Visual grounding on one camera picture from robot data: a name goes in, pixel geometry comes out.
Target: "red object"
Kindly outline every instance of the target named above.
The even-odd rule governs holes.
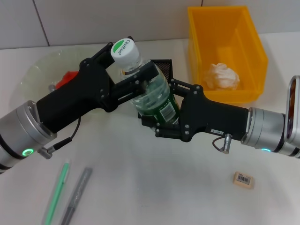
[[[78,71],[66,72],[66,74],[62,77],[62,80],[57,83],[55,88],[58,89],[61,86],[65,85],[66,83],[71,81],[74,77],[76,77],[77,74],[78,74]]]

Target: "plastic bottle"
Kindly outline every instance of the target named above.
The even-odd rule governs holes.
[[[114,44],[111,55],[121,68],[120,78],[124,80],[139,71],[139,68],[149,62],[140,55],[133,40],[125,38]],[[159,74],[145,85],[146,92],[131,100],[142,116],[151,116],[157,122],[178,123],[179,107],[170,92],[165,76],[156,66]]]

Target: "green pen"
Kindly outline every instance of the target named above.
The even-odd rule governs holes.
[[[52,218],[53,218],[53,215],[55,212],[55,208],[56,208],[58,200],[60,198],[62,187],[64,186],[64,183],[66,182],[66,179],[68,177],[69,168],[70,168],[70,162],[67,161],[64,163],[64,166],[62,167],[62,170],[60,172],[58,183],[57,183],[56,189],[54,191],[54,194],[52,196],[52,200],[51,200],[49,210],[47,213],[47,217],[45,220],[45,225],[51,224],[51,221],[52,221]]]

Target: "white bottle cap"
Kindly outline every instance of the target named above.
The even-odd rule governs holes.
[[[135,42],[129,38],[125,38],[113,45],[111,55],[114,61],[123,68],[137,62],[140,53]]]

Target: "black mesh object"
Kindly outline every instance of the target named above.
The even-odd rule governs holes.
[[[172,60],[151,60],[163,72],[168,83],[173,78]]]

